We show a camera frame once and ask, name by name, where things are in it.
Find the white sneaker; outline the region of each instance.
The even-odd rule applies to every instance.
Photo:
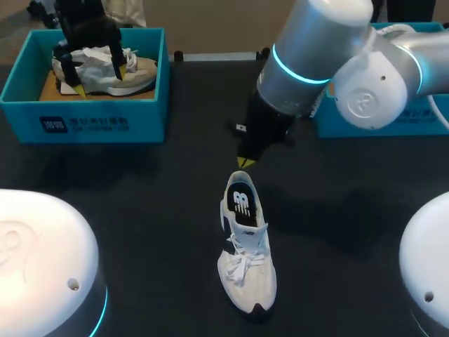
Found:
[[[73,51],[72,60],[86,93],[106,93],[112,96],[134,95],[152,90],[156,83],[157,66],[154,60],[138,58],[129,48],[123,49],[126,57],[126,74],[123,81],[116,78],[108,46],[84,48]],[[53,71],[61,81],[60,93],[76,95],[75,90],[65,83],[61,62],[53,58]]]
[[[229,178],[220,215],[226,242],[217,266],[223,287],[241,311],[264,314],[276,297],[276,271],[269,249],[268,224],[246,172],[235,172]]]

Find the blue box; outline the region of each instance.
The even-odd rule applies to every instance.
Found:
[[[0,95],[0,106],[21,143],[163,141],[170,79],[164,30],[121,29],[121,35],[124,48],[158,61],[154,99],[39,102],[52,69],[53,47],[64,35],[57,29],[29,33]]]
[[[373,24],[382,29],[393,23]],[[440,32],[440,23],[408,23],[417,32]],[[449,119],[449,95],[434,95],[434,100],[446,119]],[[412,99],[396,121],[378,130],[356,128],[345,121],[337,110],[334,97],[328,91],[321,101],[314,119],[320,138],[371,137],[371,136],[423,136],[447,135],[448,130],[436,118],[425,97]]]

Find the new balance logo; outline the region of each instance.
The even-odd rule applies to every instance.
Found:
[[[248,210],[250,204],[248,203],[248,197],[246,194],[234,192],[234,202],[236,203],[236,210],[238,212],[250,216],[250,211]]]

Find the black table surface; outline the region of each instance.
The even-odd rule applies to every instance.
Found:
[[[398,268],[407,222],[449,190],[449,138],[320,140],[250,167],[269,223],[278,293],[250,324],[222,290],[220,200],[237,170],[227,120],[242,120],[260,62],[172,66],[162,145],[21,146],[0,119],[0,187],[59,197],[91,224],[115,336],[419,336]],[[9,67],[0,68],[0,87]]]

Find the robotic arm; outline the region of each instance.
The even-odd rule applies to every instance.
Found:
[[[106,16],[101,0],[55,0],[55,10],[66,39],[53,48],[53,55],[61,62],[66,83],[86,98],[70,53],[103,46],[109,46],[115,75],[123,80],[126,58],[121,48],[121,33]]]
[[[285,141],[331,79],[342,116],[366,129],[390,124],[416,95],[449,92],[449,32],[416,33],[407,25],[376,31],[372,13],[371,0],[297,0],[250,96],[245,124],[236,125],[240,167]]]

